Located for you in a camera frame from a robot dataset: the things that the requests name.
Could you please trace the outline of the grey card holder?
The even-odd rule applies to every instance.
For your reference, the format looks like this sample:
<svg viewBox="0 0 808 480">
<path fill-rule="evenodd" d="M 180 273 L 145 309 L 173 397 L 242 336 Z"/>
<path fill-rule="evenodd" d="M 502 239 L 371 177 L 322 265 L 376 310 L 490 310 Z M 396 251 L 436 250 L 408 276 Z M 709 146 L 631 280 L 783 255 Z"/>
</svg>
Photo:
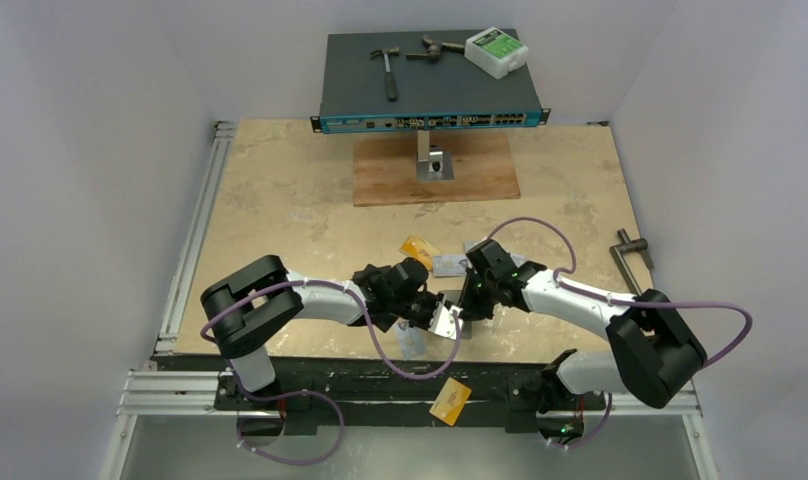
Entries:
<svg viewBox="0 0 808 480">
<path fill-rule="evenodd" d="M 439 295 L 443 297 L 443 305 L 446 313 L 440 320 L 438 335 L 451 339 L 451 315 L 455 314 L 459 326 L 459 333 L 454 339 L 469 340 L 473 336 L 472 322 L 464 319 L 464 311 L 461 306 L 461 290 L 441 290 Z"/>
</svg>

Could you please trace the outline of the single orange credit card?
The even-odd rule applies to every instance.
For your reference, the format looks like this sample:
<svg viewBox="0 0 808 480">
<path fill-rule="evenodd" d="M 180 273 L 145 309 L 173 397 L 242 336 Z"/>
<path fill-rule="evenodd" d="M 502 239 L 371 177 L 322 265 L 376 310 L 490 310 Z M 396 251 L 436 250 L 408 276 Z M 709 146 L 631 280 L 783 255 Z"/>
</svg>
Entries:
<svg viewBox="0 0 808 480">
<path fill-rule="evenodd" d="M 448 378 L 432 403 L 429 413 L 453 427 L 470 398 L 472 389 L 454 378 Z"/>
</svg>

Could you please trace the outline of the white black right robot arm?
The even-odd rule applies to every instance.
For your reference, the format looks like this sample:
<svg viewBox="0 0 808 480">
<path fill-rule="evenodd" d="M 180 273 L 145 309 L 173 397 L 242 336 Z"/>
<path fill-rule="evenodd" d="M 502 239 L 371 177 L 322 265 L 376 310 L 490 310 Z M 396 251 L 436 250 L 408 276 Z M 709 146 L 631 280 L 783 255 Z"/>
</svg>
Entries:
<svg viewBox="0 0 808 480">
<path fill-rule="evenodd" d="M 475 244 L 466 258 L 464 319 L 490 318 L 502 305 L 566 321 L 609 345 L 606 351 L 569 349 L 547 364 L 535 382 L 542 412 L 593 392 L 629 393 L 661 409 L 708 362 L 677 307 L 657 290 L 632 296 L 558 279 L 543 264 L 516 264 L 492 239 Z"/>
</svg>

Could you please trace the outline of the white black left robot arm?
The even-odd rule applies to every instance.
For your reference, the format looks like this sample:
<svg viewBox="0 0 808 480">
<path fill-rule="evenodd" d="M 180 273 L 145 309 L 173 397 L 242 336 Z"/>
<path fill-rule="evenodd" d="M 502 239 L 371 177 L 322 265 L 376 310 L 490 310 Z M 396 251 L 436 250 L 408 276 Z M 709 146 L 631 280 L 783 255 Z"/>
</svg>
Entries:
<svg viewBox="0 0 808 480">
<path fill-rule="evenodd" d="M 277 399 L 278 382 L 267 342 L 293 319 L 328 320 L 370 333 L 390 330 L 399 320 L 456 339 L 459 310 L 427 290 L 428 270 L 406 258 L 387 266 L 366 265 L 344 282 L 308 277 L 266 255 L 200 296 L 207 322 L 202 337 L 214 343 L 238 374 L 239 395 L 252 408 Z"/>
</svg>

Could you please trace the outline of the single silver credit card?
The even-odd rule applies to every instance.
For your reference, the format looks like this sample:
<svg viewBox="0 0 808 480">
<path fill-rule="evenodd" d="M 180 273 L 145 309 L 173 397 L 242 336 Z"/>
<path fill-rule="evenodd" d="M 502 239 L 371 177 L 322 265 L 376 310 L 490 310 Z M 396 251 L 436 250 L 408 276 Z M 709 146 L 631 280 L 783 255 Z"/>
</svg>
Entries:
<svg viewBox="0 0 808 480">
<path fill-rule="evenodd" d="M 399 321 L 393 327 L 402 357 L 405 360 L 414 360 L 427 353 L 424 340 L 417 328 L 408 321 Z"/>
</svg>

